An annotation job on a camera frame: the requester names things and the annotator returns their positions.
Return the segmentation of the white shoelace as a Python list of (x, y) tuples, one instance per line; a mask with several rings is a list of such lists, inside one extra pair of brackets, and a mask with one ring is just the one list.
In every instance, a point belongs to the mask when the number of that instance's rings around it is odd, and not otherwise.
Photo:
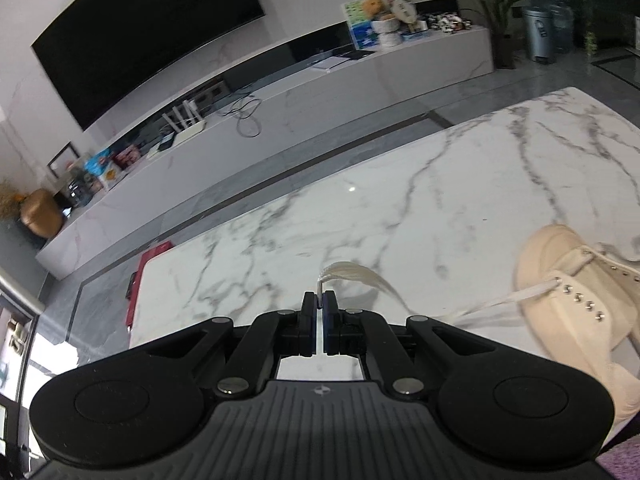
[[(372, 269), (362, 266), (359, 263), (339, 261), (324, 268), (317, 280), (317, 296), (322, 296), (326, 283), (334, 281), (348, 281), (366, 285), (369, 288), (376, 289), (378, 292), (382, 292), (383, 295), (389, 296), (406, 310), (409, 309), (405, 299), (400, 296), (400, 293), (393, 288), (390, 282), (386, 281), (385, 278)], [(555, 290), (562, 290), (563, 295), (570, 295), (574, 292), (570, 284), (564, 283), (562, 278), (555, 276), (551, 280), (544, 280), (524, 288), (515, 289), (514, 292), (511, 292), (508, 296), (436, 316), (436, 320), (451, 326), (456, 326), (457, 328), (478, 327), (480, 326), (480, 322), (472, 321), (471, 318), (473, 315), (484, 313), (490, 309), (504, 307), (507, 304), (527, 304), (534, 300), (541, 300), (544, 297), (550, 297)]]

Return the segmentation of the beige canvas shoe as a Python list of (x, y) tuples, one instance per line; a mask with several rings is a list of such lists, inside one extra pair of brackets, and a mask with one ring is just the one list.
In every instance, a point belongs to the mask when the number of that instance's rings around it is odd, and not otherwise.
[(529, 237), (516, 265), (516, 289), (538, 285), (550, 288), (521, 300), (520, 308), (544, 350), (605, 386), (616, 425), (636, 416), (639, 377), (613, 352), (625, 340), (639, 343), (639, 263), (552, 224)]

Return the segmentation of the red stool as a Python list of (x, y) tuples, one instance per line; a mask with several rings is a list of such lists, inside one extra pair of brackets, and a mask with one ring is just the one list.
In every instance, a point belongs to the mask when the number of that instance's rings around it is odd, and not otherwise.
[(165, 240), (163, 243), (156, 244), (145, 252), (142, 252), (138, 266), (136, 270), (134, 270), (134, 273), (131, 274), (127, 289), (126, 299), (128, 301), (128, 307), (125, 326), (128, 332), (131, 332), (134, 328), (134, 319), (136, 318), (140, 298), (144, 289), (151, 285), (151, 272), (148, 270), (150, 263), (165, 252), (169, 252), (172, 248), (174, 248), (174, 243), (171, 240)]

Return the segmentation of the white wifi router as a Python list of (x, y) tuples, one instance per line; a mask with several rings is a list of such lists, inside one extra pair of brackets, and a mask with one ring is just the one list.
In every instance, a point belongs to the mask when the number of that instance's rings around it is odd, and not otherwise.
[(191, 139), (202, 132), (206, 125), (194, 101), (183, 101), (180, 107), (174, 106), (169, 114), (164, 113), (162, 117), (166, 122), (166, 128), (163, 128), (158, 144), (161, 152)]

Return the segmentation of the snack bags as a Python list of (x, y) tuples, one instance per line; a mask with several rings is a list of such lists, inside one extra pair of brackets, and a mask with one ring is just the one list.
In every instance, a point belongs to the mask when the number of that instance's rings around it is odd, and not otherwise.
[(129, 145), (115, 153), (110, 148), (93, 156), (84, 156), (67, 165), (67, 172), (90, 188), (92, 194), (99, 190), (111, 191), (126, 177), (127, 171), (141, 159), (141, 152)]

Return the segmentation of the white flat box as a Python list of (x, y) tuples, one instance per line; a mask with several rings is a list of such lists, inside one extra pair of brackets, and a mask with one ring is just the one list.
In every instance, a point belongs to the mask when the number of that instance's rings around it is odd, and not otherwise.
[(314, 62), (311, 64), (310, 68), (312, 70), (320, 70), (320, 72), (330, 72), (337, 68), (337, 66), (341, 66), (349, 61), (349, 58), (346, 58), (344, 55), (328, 55), (321, 60)]

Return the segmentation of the brown round vase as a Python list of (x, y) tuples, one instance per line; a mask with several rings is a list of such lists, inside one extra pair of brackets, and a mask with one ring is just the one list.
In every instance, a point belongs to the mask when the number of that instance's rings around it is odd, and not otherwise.
[(63, 226), (63, 214), (53, 195), (38, 188), (21, 202), (21, 222), (34, 234), (50, 240)]

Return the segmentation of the purple fluffy garment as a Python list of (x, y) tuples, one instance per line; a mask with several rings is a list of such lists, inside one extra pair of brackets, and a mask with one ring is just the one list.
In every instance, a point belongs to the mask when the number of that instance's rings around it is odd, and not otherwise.
[(640, 480), (640, 436), (615, 445), (602, 453), (597, 462), (617, 480)]

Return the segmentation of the cow pattern toys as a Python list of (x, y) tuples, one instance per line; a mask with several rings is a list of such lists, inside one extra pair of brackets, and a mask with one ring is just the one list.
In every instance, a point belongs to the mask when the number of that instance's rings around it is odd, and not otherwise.
[(472, 22), (462, 18), (457, 13), (427, 14), (426, 24), (431, 30), (439, 30), (444, 34), (452, 35), (472, 28)]

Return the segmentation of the teddy bear plush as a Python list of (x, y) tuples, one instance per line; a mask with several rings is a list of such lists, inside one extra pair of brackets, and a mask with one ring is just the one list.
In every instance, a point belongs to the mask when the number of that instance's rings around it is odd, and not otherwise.
[(387, 13), (384, 0), (361, 0), (360, 8), (369, 21), (376, 21)]

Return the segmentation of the large black television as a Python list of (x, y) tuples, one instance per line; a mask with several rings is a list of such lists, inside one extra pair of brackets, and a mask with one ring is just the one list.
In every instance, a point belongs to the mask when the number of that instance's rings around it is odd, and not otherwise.
[(74, 0), (32, 50), (88, 129), (161, 70), (264, 14), (259, 0)]

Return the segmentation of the potted green plant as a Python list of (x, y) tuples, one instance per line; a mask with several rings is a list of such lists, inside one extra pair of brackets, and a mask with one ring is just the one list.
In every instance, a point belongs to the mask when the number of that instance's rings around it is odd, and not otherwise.
[(510, 33), (510, 15), (524, 0), (475, 0), (480, 6), (476, 14), (484, 18), (490, 33), (491, 53), (495, 68), (514, 70), (513, 36)]

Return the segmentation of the grey pedal trash bin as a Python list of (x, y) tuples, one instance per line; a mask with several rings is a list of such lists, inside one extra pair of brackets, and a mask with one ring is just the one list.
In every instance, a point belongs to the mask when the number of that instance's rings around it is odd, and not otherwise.
[(527, 56), (540, 64), (555, 62), (551, 13), (536, 6), (523, 9)]

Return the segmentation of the water bottle jug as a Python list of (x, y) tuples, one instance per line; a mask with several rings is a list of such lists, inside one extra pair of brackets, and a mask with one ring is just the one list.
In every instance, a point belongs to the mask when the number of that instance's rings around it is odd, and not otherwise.
[(555, 1), (550, 4), (549, 11), (552, 17), (555, 50), (568, 53), (573, 49), (573, 10), (562, 1)]

